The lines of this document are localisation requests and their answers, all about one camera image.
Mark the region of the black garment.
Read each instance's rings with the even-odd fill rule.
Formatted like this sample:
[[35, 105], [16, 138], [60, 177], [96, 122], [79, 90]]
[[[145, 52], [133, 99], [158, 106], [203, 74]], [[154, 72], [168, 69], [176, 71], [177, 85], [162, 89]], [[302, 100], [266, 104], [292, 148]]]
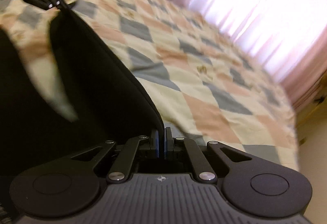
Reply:
[[163, 120], [146, 90], [104, 41], [72, 10], [51, 21], [50, 44], [78, 120], [57, 113], [30, 81], [1, 31], [1, 204], [20, 172], [107, 139], [157, 130]]

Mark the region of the checkered patchwork quilt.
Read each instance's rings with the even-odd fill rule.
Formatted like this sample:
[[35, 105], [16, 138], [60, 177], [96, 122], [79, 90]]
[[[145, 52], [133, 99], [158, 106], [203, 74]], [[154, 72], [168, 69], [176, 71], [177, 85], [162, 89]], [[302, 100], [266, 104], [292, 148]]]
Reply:
[[146, 89], [175, 136], [298, 169], [283, 89], [200, 15], [168, 0], [67, 0]]

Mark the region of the pink curtain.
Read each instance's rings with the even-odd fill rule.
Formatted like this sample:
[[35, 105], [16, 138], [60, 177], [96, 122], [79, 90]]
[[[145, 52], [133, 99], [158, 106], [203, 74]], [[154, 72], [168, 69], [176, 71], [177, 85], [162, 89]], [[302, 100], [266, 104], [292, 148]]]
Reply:
[[326, 0], [172, 0], [200, 13], [280, 83], [297, 110], [326, 71]]

